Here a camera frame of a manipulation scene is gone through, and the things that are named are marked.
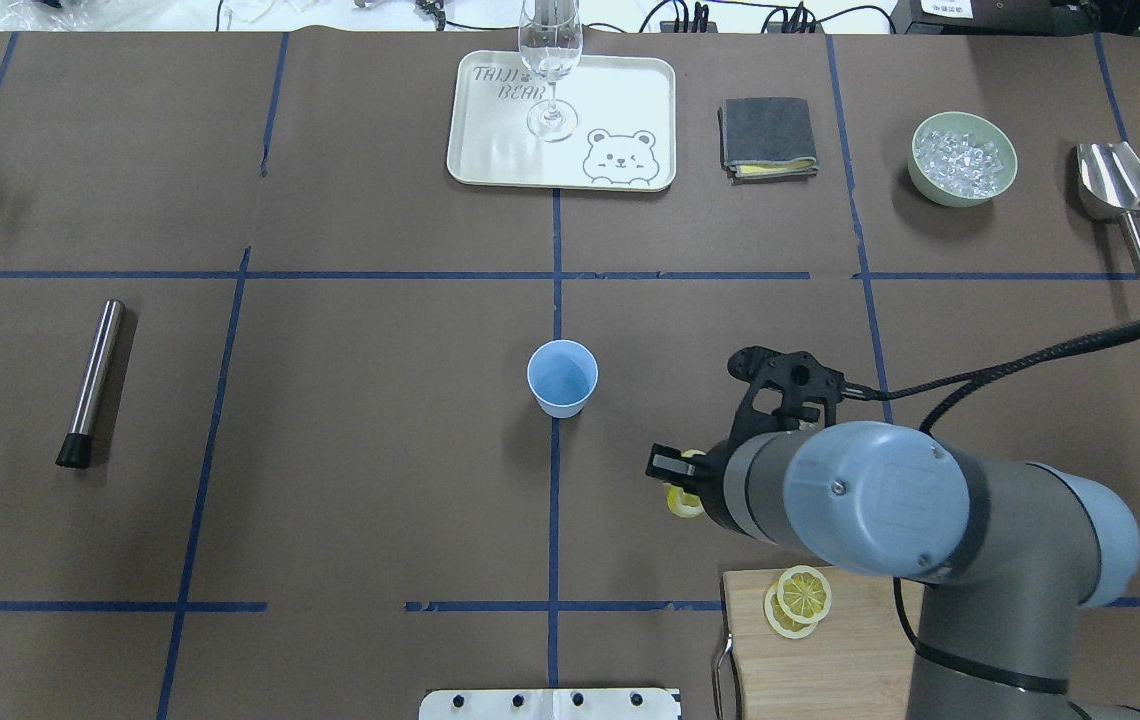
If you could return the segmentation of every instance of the green bowl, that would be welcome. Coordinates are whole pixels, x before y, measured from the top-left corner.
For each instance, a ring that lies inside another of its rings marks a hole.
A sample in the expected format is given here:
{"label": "green bowl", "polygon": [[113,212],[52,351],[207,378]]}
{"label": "green bowl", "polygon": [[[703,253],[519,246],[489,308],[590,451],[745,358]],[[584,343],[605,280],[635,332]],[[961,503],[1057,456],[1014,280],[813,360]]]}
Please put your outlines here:
{"label": "green bowl", "polygon": [[[921,169],[921,164],[917,163],[917,153],[914,150],[917,149],[917,138],[933,131],[933,129],[937,129],[940,132],[968,132],[974,136],[974,140],[977,142],[992,142],[992,145],[995,145],[1001,154],[1001,164],[1005,165],[996,175],[996,191],[986,197],[964,197],[956,195],[956,193],[944,190],[944,188],[939,187],[930,178],[927,178],[925,170]],[[931,115],[917,126],[917,131],[912,133],[912,140],[907,142],[907,175],[912,177],[912,185],[917,186],[917,189],[928,197],[928,199],[938,202],[940,205],[946,205],[950,208],[969,208],[969,206],[978,205],[980,202],[994,199],[994,197],[1004,193],[1005,188],[1012,186],[1013,177],[1018,172],[1019,156],[1015,154],[1013,146],[1010,145],[1010,138],[1005,137],[1004,132],[1001,132],[1001,128],[994,126],[994,124],[978,117],[978,115],[958,113],[958,111]]]}

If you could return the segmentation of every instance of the folded cloth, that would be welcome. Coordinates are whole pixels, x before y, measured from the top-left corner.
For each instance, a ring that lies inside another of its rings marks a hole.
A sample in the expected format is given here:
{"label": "folded cloth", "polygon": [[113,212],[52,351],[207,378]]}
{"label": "folded cloth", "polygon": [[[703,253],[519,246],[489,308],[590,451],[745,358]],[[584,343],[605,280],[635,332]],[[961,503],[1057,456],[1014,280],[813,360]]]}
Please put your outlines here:
{"label": "folded cloth", "polygon": [[720,164],[740,179],[819,172],[809,105],[801,97],[743,97],[722,103]]}

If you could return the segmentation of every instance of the lemon slice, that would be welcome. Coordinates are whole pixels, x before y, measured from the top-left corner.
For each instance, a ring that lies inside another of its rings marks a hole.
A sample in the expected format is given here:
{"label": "lemon slice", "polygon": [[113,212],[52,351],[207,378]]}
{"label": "lemon slice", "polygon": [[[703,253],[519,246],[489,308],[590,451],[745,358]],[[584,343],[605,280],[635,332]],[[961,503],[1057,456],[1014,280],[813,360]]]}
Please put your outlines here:
{"label": "lemon slice", "polygon": [[832,608],[832,586],[809,565],[784,570],[775,583],[775,592],[784,615],[804,625],[817,623]]}
{"label": "lemon slice", "polygon": [[797,620],[784,615],[784,612],[779,606],[779,600],[775,596],[775,586],[773,584],[766,591],[766,602],[763,609],[766,611],[766,621],[771,628],[774,628],[776,633],[783,635],[785,638],[793,639],[795,641],[799,641],[806,635],[813,633],[814,628],[819,625],[819,623],[798,623]]}
{"label": "lemon slice", "polygon": [[[702,450],[686,450],[681,457],[705,455]],[[698,518],[703,515],[703,502],[699,496],[690,494],[678,486],[667,486],[667,510],[678,518]]]}

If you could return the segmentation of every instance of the black cable wire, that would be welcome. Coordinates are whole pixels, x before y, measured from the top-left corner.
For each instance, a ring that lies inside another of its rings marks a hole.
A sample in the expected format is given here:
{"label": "black cable wire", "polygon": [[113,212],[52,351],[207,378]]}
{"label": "black cable wire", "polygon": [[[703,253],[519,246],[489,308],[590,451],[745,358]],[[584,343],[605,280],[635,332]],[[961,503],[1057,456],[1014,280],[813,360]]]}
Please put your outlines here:
{"label": "black cable wire", "polygon": [[[1068,342],[1076,342],[1078,339],[1082,339],[1082,338],[1073,338],[1073,339],[1070,339]],[[844,394],[845,394],[845,396],[849,398],[850,400],[874,400],[874,401],[882,401],[882,402],[890,401],[890,400],[899,400],[899,398],[910,396],[910,395],[918,395],[918,393],[931,391],[931,388],[939,388],[939,387],[944,387],[944,386],[950,386],[950,384],[958,384],[958,383],[962,383],[962,382],[974,381],[976,378],[983,377],[983,375],[987,375],[987,374],[992,374],[992,373],[997,373],[997,370],[1000,370],[1001,368],[1004,368],[1004,366],[1007,366],[1007,365],[1010,365],[1010,363],[992,365],[992,366],[990,366],[990,368],[983,368],[980,370],[971,370],[970,373],[959,373],[959,374],[955,374],[955,375],[950,375],[946,378],[939,378],[937,381],[931,381],[931,382],[928,382],[928,383],[919,384],[919,386],[912,386],[912,387],[906,387],[906,388],[896,388],[896,391],[891,391],[891,392],[882,392],[882,391],[880,391],[880,388],[863,386],[863,384],[858,384],[858,383],[846,383],[846,392]]]}
{"label": "black cable wire", "polygon": [[907,611],[903,607],[903,580],[898,578],[894,578],[894,611],[899,615],[899,628],[903,628],[907,641],[917,647],[917,633],[912,632],[912,623],[909,623]]}
{"label": "black cable wire", "polygon": [[1117,325],[1117,327],[1106,329],[1106,332],[1083,334],[1081,337],[1060,342],[1059,345],[1052,345],[1045,347],[1045,350],[1033,352],[1031,355],[1019,357],[1018,360],[1009,361],[1009,363],[999,365],[991,373],[978,375],[978,377],[963,384],[962,387],[954,388],[951,395],[945,396],[939,404],[935,406],[935,409],[930,414],[926,415],[926,419],[921,420],[920,429],[926,434],[930,434],[930,429],[935,427],[935,423],[944,414],[953,409],[958,402],[966,400],[977,388],[995,383],[1007,375],[1012,375],[1019,370],[1027,370],[1033,365],[1049,363],[1050,360],[1062,360],[1065,357],[1084,355],[1088,352],[1126,345],[1127,342],[1137,339],[1140,339],[1140,320],[1134,320],[1132,324]]}
{"label": "black cable wire", "polygon": [[454,21],[446,21],[446,24],[447,24],[447,26],[450,26],[450,27],[457,27],[457,28],[516,28],[516,26],[506,26],[506,27],[479,27],[479,26],[465,26],[465,24],[464,24],[464,23],[456,23],[456,22],[454,22]]}
{"label": "black cable wire", "polygon": [[674,22],[678,24],[678,26],[681,25],[681,8],[685,8],[685,18],[689,21],[690,6],[685,5],[685,0],[660,0],[653,6],[653,8],[651,8],[651,13],[646,13],[646,18],[642,21],[642,27],[640,27],[637,32],[646,32],[646,26],[651,22],[651,18],[654,17],[654,14],[657,14],[663,5],[668,3],[671,3],[671,9],[675,11]]}
{"label": "black cable wire", "polygon": [[739,0],[703,0],[705,3],[717,5],[742,5],[744,8],[781,8],[782,5],[774,3],[740,3]]}
{"label": "black cable wire", "polygon": [[[765,33],[769,31],[769,21],[774,19],[776,13],[783,13],[784,14],[784,18],[788,18],[788,9],[784,8],[784,6],[780,6],[779,8],[775,8],[774,10],[771,10],[771,13],[768,13],[766,15],[766,19],[762,21],[762,34],[763,35],[765,35]],[[788,24],[787,19],[784,19],[784,24]]]}
{"label": "black cable wire", "polygon": [[814,21],[814,22],[823,24],[826,21],[830,21],[832,18],[841,17],[841,15],[845,15],[846,13],[855,13],[855,10],[876,10],[877,13],[880,13],[881,17],[885,17],[886,18],[886,23],[889,24],[889,26],[890,26],[890,35],[898,35],[899,32],[898,32],[897,28],[894,27],[894,21],[890,19],[890,14],[886,13],[885,9],[882,9],[880,5],[855,5],[855,6],[853,6],[853,8],[846,8],[844,10],[841,10],[840,13],[832,13],[831,15],[829,15],[829,17],[822,18],[820,21]]}

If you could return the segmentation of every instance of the blue paper cup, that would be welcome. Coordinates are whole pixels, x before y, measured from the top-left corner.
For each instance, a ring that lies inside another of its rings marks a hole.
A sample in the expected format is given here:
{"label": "blue paper cup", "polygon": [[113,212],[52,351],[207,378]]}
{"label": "blue paper cup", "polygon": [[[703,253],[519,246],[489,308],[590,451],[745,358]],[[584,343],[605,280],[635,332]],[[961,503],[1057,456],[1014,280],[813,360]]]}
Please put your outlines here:
{"label": "blue paper cup", "polygon": [[597,359],[578,342],[553,339],[530,355],[526,382],[545,414],[573,418],[597,388]]}

